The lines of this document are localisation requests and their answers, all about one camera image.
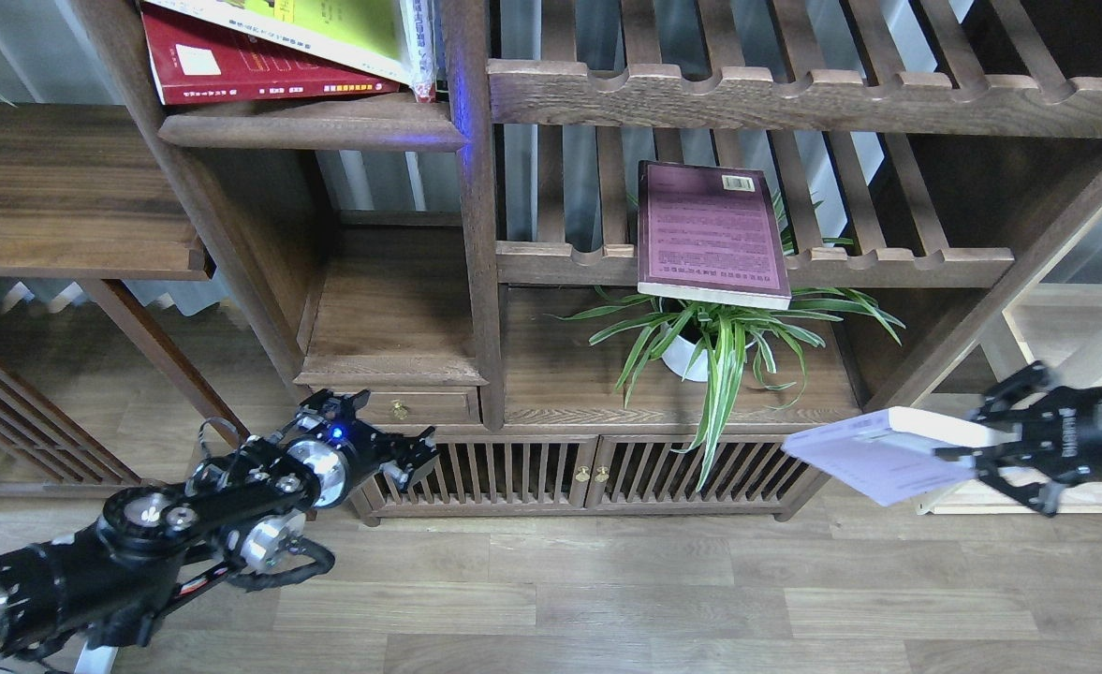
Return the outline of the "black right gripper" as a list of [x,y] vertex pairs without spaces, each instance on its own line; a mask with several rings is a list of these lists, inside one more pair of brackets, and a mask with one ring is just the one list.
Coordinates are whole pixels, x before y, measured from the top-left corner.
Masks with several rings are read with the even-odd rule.
[[[1071,463],[1087,466],[1091,474],[1102,474],[1102,387],[1055,388],[1042,398],[1042,409],[1016,410],[1014,405],[1055,387],[1055,372],[1042,361],[1034,361],[1000,381],[982,394],[973,411],[973,422],[1005,432],[1049,432],[1054,449],[1022,452],[1024,444],[995,447],[938,447],[934,457],[948,463],[966,458],[979,482],[987,485],[1012,502],[1025,506],[1039,515],[1052,518],[1059,512],[1061,494],[1071,487]],[[1007,472],[1035,469],[1046,481],[1016,485]]]

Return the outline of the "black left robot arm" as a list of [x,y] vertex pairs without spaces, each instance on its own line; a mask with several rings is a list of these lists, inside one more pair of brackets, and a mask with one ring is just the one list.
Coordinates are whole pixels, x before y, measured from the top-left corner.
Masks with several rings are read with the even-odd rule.
[[144,646],[220,583],[262,593],[332,570],[332,551],[303,536],[307,512],[376,475],[406,491],[440,456],[433,428],[358,418],[368,400],[321,389],[284,427],[204,457],[185,482],[125,488],[79,532],[0,554],[0,657],[40,661],[76,633],[91,648]]

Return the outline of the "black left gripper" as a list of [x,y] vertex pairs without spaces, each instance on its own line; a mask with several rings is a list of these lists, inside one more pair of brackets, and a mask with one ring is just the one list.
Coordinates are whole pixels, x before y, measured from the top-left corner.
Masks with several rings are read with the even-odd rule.
[[[414,436],[381,432],[376,442],[349,443],[350,432],[372,431],[370,423],[357,415],[370,396],[370,389],[338,394],[325,388],[299,405],[295,426],[306,433],[289,441],[287,455],[315,474],[318,494],[314,509],[341,506],[353,490],[379,471],[391,479],[397,491],[408,493],[410,487],[422,481],[437,465],[435,426],[428,426]],[[316,428],[328,434],[318,438]]]

